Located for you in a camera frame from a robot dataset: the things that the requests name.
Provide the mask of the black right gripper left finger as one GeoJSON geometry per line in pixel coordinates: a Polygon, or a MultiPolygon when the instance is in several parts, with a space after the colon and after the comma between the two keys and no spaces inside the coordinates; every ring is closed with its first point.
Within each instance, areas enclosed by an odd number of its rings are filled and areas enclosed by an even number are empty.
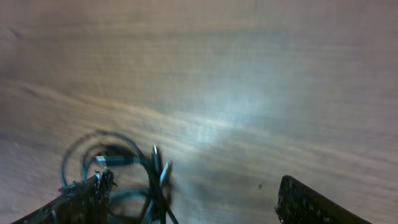
{"type": "Polygon", "coordinates": [[[100,224],[108,222],[114,173],[109,169],[59,189],[60,196],[12,224],[100,224]]]}

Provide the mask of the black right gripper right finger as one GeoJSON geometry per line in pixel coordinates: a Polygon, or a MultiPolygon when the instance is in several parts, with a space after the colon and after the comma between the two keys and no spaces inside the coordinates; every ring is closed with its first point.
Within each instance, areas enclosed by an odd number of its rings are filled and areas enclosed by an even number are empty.
{"type": "Polygon", "coordinates": [[[290,175],[281,179],[275,212],[282,224],[371,224],[290,175]]]}

